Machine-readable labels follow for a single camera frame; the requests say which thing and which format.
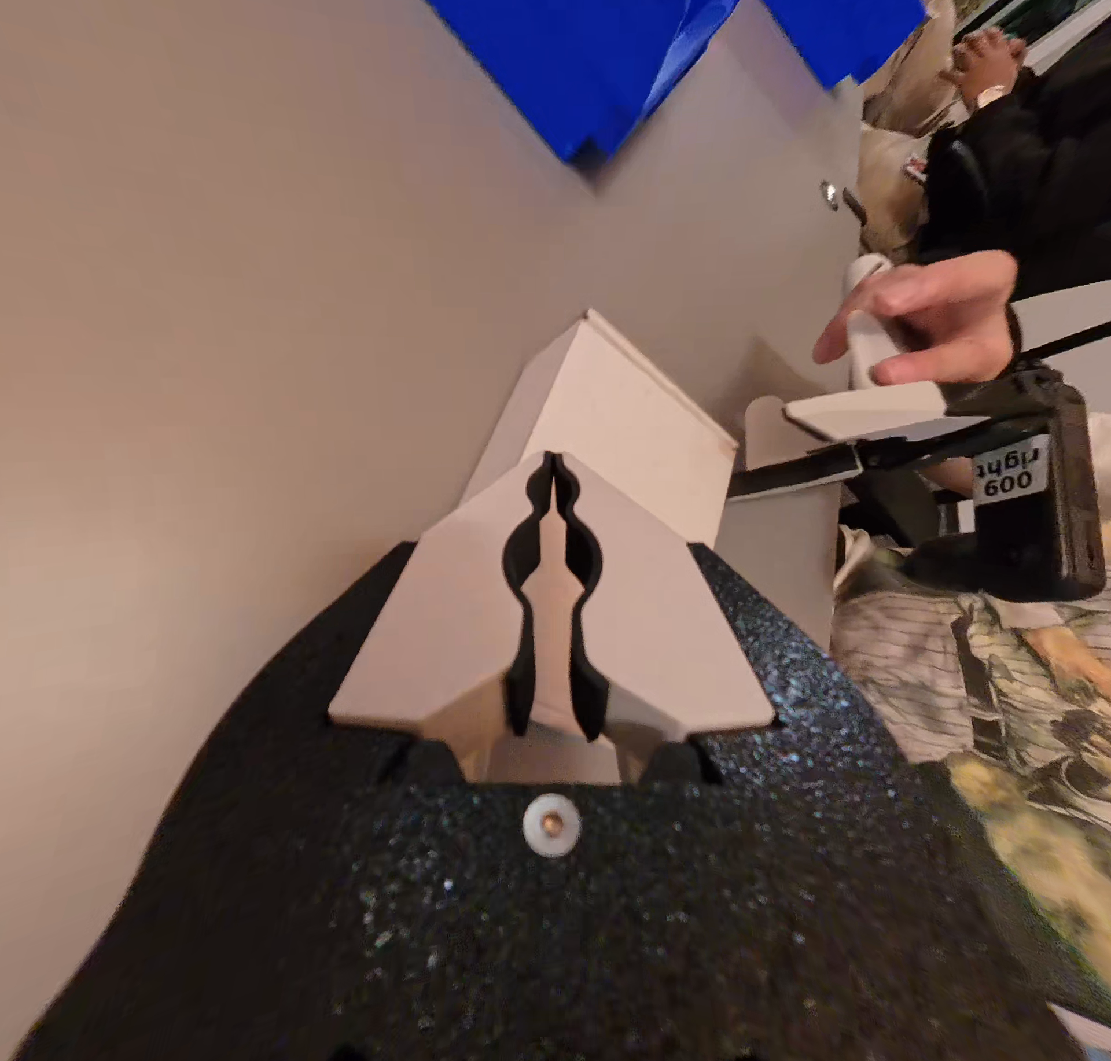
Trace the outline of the person's right hand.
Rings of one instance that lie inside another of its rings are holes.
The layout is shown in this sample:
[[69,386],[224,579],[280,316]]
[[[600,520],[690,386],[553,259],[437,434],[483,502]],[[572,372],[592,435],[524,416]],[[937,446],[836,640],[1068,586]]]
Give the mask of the person's right hand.
[[878,362],[877,386],[917,382],[982,384],[1005,371],[1017,352],[1010,318],[1018,264],[1002,250],[985,250],[925,266],[907,263],[862,279],[815,341],[812,358],[828,364],[848,350],[855,311],[901,322],[909,350]]

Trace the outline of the blue plastic bin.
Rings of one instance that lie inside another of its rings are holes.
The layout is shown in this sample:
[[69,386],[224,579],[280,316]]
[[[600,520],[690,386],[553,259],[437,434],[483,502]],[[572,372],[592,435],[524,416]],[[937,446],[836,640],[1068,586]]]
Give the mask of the blue plastic bin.
[[[565,164],[610,160],[704,54],[740,0],[424,0]],[[865,82],[922,0],[760,0],[820,86]]]

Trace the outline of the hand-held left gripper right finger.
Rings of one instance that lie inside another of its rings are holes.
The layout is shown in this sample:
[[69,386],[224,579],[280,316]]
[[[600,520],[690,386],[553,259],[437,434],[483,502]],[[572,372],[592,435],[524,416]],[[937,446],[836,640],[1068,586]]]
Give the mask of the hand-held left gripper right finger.
[[765,729],[762,683],[687,541],[575,456],[553,457],[563,561],[580,584],[569,684],[587,741],[640,779],[665,745]]

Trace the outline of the white cardboard mailer box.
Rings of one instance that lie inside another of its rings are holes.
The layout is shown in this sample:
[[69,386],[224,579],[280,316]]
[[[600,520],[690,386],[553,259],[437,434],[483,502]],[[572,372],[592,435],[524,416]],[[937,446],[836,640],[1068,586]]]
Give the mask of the white cardboard mailer box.
[[712,544],[739,447],[590,309],[524,366],[461,502],[526,457],[568,452],[678,535]]

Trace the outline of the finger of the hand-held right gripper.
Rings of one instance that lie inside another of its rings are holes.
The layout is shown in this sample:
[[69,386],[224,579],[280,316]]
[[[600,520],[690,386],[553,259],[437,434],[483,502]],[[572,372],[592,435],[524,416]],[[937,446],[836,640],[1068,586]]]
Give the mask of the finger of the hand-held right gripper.
[[791,460],[735,472],[728,486],[728,499],[768,498],[840,484],[863,471],[854,444],[828,444]]
[[825,443],[945,437],[990,420],[988,416],[952,416],[940,386],[868,387],[785,403],[792,426]]

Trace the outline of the white printed shirt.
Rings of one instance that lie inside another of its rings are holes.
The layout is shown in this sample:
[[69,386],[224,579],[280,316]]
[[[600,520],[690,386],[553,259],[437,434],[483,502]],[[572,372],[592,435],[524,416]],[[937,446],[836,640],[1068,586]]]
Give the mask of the white printed shirt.
[[1109,1025],[1110,601],[910,580],[841,526],[831,649],[924,777],[983,910],[1047,999]]

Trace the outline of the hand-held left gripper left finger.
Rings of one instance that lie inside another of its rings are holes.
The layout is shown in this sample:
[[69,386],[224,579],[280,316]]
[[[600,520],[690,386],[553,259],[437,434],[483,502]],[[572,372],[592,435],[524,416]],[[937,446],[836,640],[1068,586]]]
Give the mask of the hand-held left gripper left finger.
[[466,779],[486,779],[506,735],[524,735],[536,701],[534,608],[553,456],[539,452],[466,500],[418,540],[328,707],[338,725],[448,747]]

